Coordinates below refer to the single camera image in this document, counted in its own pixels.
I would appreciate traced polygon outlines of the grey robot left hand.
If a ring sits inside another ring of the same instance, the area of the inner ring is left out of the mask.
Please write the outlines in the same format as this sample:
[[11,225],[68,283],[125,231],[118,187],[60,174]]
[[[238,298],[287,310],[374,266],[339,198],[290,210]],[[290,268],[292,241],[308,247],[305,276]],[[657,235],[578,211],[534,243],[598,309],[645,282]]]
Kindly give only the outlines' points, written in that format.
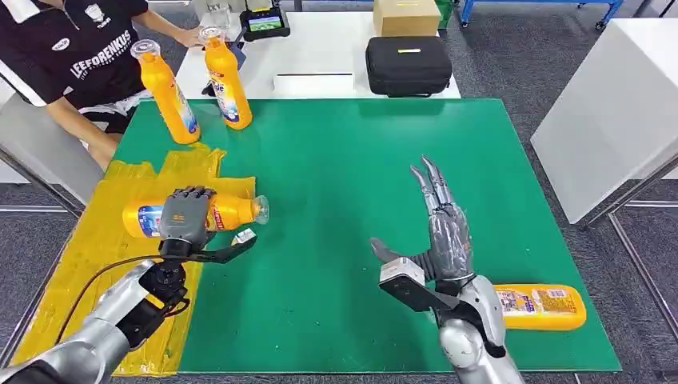
[[166,198],[158,225],[161,256],[190,256],[204,249],[213,238],[207,230],[207,216],[214,195],[210,188],[187,186]]

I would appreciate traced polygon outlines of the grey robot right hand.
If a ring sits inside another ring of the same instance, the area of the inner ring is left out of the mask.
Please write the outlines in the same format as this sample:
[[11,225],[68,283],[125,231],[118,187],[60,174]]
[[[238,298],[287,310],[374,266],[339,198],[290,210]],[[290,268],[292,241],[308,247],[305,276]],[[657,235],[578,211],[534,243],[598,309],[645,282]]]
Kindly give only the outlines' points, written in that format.
[[426,172],[416,166],[410,171],[417,180],[428,214],[430,247],[413,256],[389,249],[379,238],[369,240],[382,262],[379,283],[404,276],[424,285],[429,281],[463,282],[472,278],[473,251],[467,218],[452,196],[440,169],[425,155]]

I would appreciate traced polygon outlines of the person's left hand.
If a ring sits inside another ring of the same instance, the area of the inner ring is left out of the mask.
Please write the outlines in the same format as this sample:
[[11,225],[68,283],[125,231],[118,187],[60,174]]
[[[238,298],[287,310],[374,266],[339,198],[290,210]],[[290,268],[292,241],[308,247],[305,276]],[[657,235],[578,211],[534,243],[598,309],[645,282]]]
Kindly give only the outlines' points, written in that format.
[[200,32],[200,26],[188,30],[178,29],[173,38],[187,48],[201,46]]

